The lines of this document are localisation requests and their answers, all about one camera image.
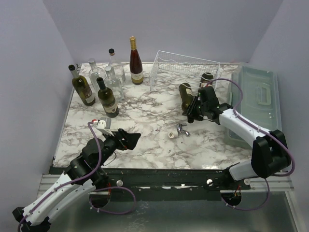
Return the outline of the dark bottle black neck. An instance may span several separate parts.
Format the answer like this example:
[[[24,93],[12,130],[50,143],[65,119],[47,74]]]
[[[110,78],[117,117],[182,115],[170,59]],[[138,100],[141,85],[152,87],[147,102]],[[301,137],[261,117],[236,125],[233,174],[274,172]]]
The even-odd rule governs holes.
[[[105,85],[104,80],[101,77],[97,78],[97,84],[99,86],[98,98],[106,115],[110,118],[117,117],[119,110],[113,91]]]
[[[178,87],[178,90],[182,101],[181,109],[183,111],[183,115],[186,115],[188,107],[190,106],[190,103],[194,98],[194,95],[189,83],[181,83]]]

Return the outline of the green bottle silver neck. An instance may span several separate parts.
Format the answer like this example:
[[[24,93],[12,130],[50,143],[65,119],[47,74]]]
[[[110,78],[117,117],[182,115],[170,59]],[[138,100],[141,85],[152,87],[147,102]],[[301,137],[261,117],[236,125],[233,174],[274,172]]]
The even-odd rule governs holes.
[[[73,64],[68,66],[73,78],[72,85],[79,95],[80,99],[86,106],[91,106],[95,103],[95,97],[92,93],[92,90],[86,80],[82,75],[79,75],[75,66]]]
[[[200,78],[199,88],[206,87],[209,84],[209,82],[213,79],[214,76],[212,73],[210,72],[203,73]]]

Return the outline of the clear bottle silver stopper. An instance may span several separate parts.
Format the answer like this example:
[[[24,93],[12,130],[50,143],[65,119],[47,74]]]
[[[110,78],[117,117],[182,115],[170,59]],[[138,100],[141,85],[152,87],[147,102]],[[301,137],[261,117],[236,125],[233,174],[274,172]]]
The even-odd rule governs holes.
[[[105,68],[105,73],[106,73],[106,78],[104,80],[105,85],[113,91],[116,101],[120,102],[124,97],[122,83],[120,79],[116,77],[114,69],[111,66],[107,66]]]
[[[99,91],[99,86],[98,86],[98,83],[97,83],[97,78],[101,77],[103,80],[105,80],[106,78],[106,73],[105,71],[98,67],[97,64],[96,64],[96,61],[94,58],[90,58],[88,60],[88,63],[91,67],[90,71],[89,71],[89,78],[90,78],[90,81],[93,85],[93,88],[94,88],[94,92],[97,94],[98,91]]]

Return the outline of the red wine bottle gold cap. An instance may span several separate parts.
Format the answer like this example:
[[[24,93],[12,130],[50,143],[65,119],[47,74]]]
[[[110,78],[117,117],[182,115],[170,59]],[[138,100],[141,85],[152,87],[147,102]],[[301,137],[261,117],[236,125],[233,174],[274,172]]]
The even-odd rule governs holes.
[[[130,37],[130,73],[131,73],[131,80],[133,84],[140,85],[143,82],[143,68],[142,62],[137,51],[136,45],[136,38],[134,36]]]

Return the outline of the clear bottle dark cork stopper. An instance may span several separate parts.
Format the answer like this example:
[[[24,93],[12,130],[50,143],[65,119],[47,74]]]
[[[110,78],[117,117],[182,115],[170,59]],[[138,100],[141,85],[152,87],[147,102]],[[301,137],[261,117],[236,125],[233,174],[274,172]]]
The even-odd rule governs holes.
[[[126,81],[125,70],[122,63],[116,58],[115,50],[113,48],[109,49],[110,62],[109,66],[113,67],[115,76],[118,77],[123,85]]]

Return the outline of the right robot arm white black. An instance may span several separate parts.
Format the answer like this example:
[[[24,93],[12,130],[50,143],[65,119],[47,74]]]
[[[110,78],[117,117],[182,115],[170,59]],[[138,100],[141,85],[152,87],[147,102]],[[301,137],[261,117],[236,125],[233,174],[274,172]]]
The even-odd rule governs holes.
[[[222,177],[222,184],[227,189],[234,189],[245,178],[266,179],[292,163],[282,131],[260,127],[238,114],[231,105],[219,103],[211,86],[198,90],[184,115],[189,123],[207,117],[235,132],[252,148],[250,160],[229,167],[229,173]]]

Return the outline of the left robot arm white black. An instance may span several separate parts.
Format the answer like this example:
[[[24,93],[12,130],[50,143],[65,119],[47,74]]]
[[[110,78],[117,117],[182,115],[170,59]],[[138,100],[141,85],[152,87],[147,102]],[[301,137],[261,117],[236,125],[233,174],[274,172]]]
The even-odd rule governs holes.
[[[52,219],[81,196],[92,191],[114,189],[102,165],[116,150],[133,150],[141,134],[128,133],[123,129],[101,132],[104,141],[94,135],[80,155],[70,162],[65,172],[41,197],[13,211],[19,223],[19,232],[46,232],[50,229]]]

